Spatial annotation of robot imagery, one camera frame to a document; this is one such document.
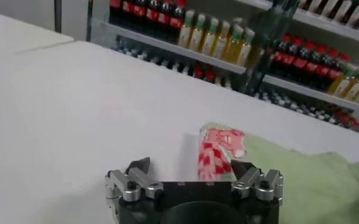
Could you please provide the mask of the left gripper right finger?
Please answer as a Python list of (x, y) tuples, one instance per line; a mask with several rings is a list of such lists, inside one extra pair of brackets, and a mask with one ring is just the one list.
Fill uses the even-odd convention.
[(279, 170), (270, 169), (266, 174), (252, 163), (231, 160), (231, 167), (236, 176), (232, 190), (240, 198), (254, 197), (264, 202), (283, 203), (283, 175)]

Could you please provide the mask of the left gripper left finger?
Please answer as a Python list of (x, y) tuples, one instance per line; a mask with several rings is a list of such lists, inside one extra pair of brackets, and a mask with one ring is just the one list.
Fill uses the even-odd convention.
[(162, 182), (148, 176), (151, 165), (150, 157), (132, 161), (125, 172), (109, 170), (105, 175), (105, 197), (108, 200), (122, 198), (124, 201), (138, 201), (141, 195), (158, 199), (163, 193)]

